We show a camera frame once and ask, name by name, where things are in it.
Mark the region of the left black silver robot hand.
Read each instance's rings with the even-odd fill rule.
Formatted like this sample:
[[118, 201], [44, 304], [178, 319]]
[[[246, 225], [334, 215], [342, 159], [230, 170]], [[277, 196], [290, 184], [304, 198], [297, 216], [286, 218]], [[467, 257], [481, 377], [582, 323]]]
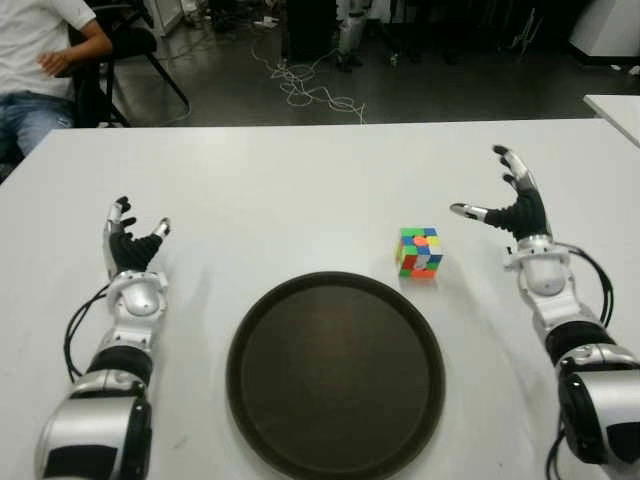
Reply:
[[137, 221], [125, 218], [131, 210], [127, 196], [115, 200], [108, 211], [103, 229], [103, 255], [110, 280], [123, 272], [144, 272], [171, 232], [171, 222], [165, 217], [148, 235], [135, 237], [128, 228]]

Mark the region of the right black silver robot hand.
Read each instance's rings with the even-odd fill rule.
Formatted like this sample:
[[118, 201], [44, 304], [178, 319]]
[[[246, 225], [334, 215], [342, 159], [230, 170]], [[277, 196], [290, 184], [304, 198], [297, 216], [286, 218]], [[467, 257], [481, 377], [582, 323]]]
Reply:
[[509, 206], [491, 209], [458, 202], [451, 204], [450, 210], [461, 217], [505, 230], [516, 241], [538, 235], [551, 237], [544, 203], [530, 169], [513, 150], [503, 145], [494, 145], [492, 151], [508, 169], [502, 179], [515, 191], [515, 201]]

